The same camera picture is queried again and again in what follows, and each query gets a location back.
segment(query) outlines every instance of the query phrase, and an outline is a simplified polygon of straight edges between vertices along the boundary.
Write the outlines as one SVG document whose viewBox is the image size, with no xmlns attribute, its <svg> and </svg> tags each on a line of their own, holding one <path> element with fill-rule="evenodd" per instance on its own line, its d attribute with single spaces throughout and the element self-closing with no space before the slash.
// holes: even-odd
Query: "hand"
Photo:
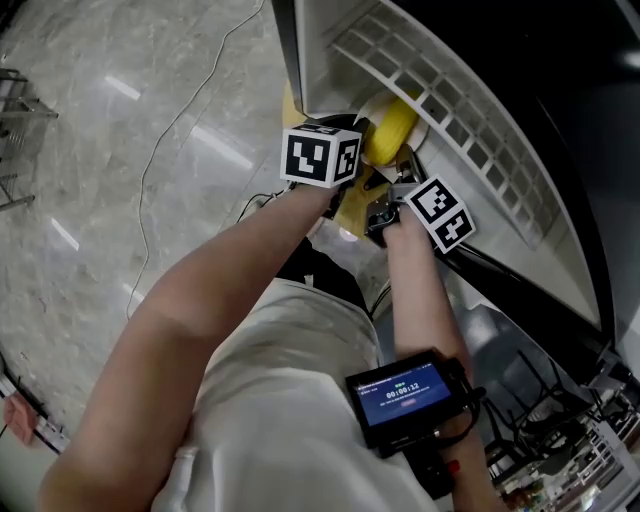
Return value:
<svg viewBox="0 0 640 512">
<path fill-rule="evenodd" d="M 411 211 L 411 208 L 406 205 L 400 207 L 400 222 L 385 228 L 382 235 L 387 247 L 405 245 L 408 242 L 427 242 L 431 246 L 429 233 L 420 222 L 420 219 Z"/>
</svg>

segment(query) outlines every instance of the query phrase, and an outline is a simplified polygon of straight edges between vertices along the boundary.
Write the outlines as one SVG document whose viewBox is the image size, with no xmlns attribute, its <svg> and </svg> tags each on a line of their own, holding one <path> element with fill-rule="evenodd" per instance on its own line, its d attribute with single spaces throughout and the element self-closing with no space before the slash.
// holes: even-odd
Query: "white shirt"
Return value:
<svg viewBox="0 0 640 512">
<path fill-rule="evenodd" d="M 367 449 L 347 399 L 378 354 L 363 311 L 276 279 L 213 355 L 152 512 L 435 512 L 403 455 Z"/>
</svg>

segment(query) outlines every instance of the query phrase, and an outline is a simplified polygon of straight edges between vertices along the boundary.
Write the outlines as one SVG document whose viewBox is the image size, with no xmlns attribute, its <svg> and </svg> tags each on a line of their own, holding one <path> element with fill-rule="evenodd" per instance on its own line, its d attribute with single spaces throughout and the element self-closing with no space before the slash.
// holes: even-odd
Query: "digital timer display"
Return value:
<svg viewBox="0 0 640 512">
<path fill-rule="evenodd" d="M 356 388 L 370 426 L 378 425 L 451 396 L 433 364 Z"/>
</svg>

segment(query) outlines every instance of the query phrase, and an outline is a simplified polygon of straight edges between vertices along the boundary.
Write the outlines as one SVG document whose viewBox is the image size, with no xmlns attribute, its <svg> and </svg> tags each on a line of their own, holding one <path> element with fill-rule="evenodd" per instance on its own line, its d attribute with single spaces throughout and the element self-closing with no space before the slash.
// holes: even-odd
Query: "white cable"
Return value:
<svg viewBox="0 0 640 512">
<path fill-rule="evenodd" d="M 257 16 L 262 10 L 262 7 L 264 6 L 264 2 L 265 0 L 261 0 L 258 8 L 248 18 L 245 18 L 243 21 L 238 23 L 235 27 L 233 27 L 231 30 L 229 30 L 229 32 L 227 32 L 224 35 L 224 37 L 222 38 L 222 43 L 220 44 L 220 49 L 218 50 L 218 54 L 216 55 L 216 58 L 213 61 L 213 67 L 211 68 L 211 72 L 207 75 L 207 78 L 205 78 L 203 82 L 198 86 L 198 88 L 195 90 L 195 92 L 193 93 L 189 101 L 187 101 L 184 107 L 180 109 L 178 114 L 173 118 L 173 120 L 169 123 L 169 125 L 165 128 L 165 130 L 160 134 L 160 137 L 158 137 L 158 140 L 156 141 L 156 144 L 153 147 L 153 150 L 151 151 L 151 156 L 147 161 L 147 165 L 145 165 L 144 170 L 142 171 L 142 175 L 140 176 L 140 200 L 138 201 L 138 224 L 140 226 L 140 232 L 142 233 L 142 241 L 144 242 L 145 257 L 144 257 L 144 262 L 142 263 L 142 267 L 140 268 L 140 272 L 138 273 L 138 277 L 133 285 L 133 288 L 131 289 L 131 294 L 129 295 L 129 302 L 127 302 L 127 309 L 125 311 L 127 315 L 127 320 L 131 319 L 131 317 L 129 316 L 129 308 L 131 307 L 131 301 L 133 300 L 133 295 L 136 292 L 136 288 L 140 284 L 142 273 L 144 272 L 144 269 L 147 267 L 147 263 L 149 263 L 149 257 L 150 257 L 149 244 L 147 242 L 147 235 L 144 231 L 144 225 L 142 224 L 142 200 L 144 197 L 144 179 L 147 176 L 149 167 L 151 167 L 151 162 L 153 161 L 153 157 L 155 156 L 156 151 L 158 150 L 158 146 L 160 146 L 160 142 L 162 142 L 162 138 L 169 132 L 169 130 L 171 130 L 173 125 L 176 124 L 176 121 L 178 121 L 178 119 L 180 119 L 180 116 L 182 116 L 182 114 L 184 114 L 184 112 L 189 108 L 189 106 L 193 103 L 193 100 L 196 99 L 196 96 L 198 95 L 198 93 L 203 89 L 205 85 L 207 85 L 207 82 L 211 80 L 211 77 L 216 72 L 216 68 L 218 67 L 218 60 L 220 60 L 220 55 L 222 54 L 222 50 L 224 49 L 224 44 L 227 41 L 227 37 L 233 32 L 235 32 L 236 30 L 238 30 L 242 25 L 247 23 L 249 20 Z"/>
</svg>

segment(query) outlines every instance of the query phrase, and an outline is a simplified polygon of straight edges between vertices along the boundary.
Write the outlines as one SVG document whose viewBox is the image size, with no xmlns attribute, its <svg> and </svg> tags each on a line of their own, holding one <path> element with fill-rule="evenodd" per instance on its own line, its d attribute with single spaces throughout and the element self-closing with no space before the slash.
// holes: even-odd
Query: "black cable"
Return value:
<svg viewBox="0 0 640 512">
<path fill-rule="evenodd" d="M 474 393 L 473 388 L 469 385 L 466 379 L 462 380 L 462 385 L 467 389 L 467 391 L 470 394 Z M 442 450 L 443 448 L 448 448 L 450 446 L 453 446 L 454 444 L 459 443 L 465 437 L 467 437 L 469 432 L 471 432 L 471 429 L 475 426 L 475 424 L 478 422 L 478 419 L 480 418 L 480 409 L 481 409 L 480 398 L 483 395 L 484 395 L 484 390 L 482 390 L 482 393 L 480 396 L 477 396 L 476 398 L 471 400 L 471 402 L 469 402 L 469 409 L 471 410 L 471 422 L 469 423 L 469 426 L 466 429 L 464 429 L 460 434 L 457 434 L 452 437 L 436 440 L 436 443 L 438 444 L 438 449 Z"/>
<path fill-rule="evenodd" d="M 380 306 L 380 304 L 382 303 L 384 298 L 388 295 L 390 290 L 391 290 L 391 286 L 387 286 L 384 290 L 382 290 L 382 292 L 380 293 L 376 301 L 373 303 L 373 306 L 371 306 L 371 311 L 369 312 L 369 315 L 373 316 L 373 313 L 375 313 L 376 309 L 378 308 L 378 306 Z"/>
</svg>

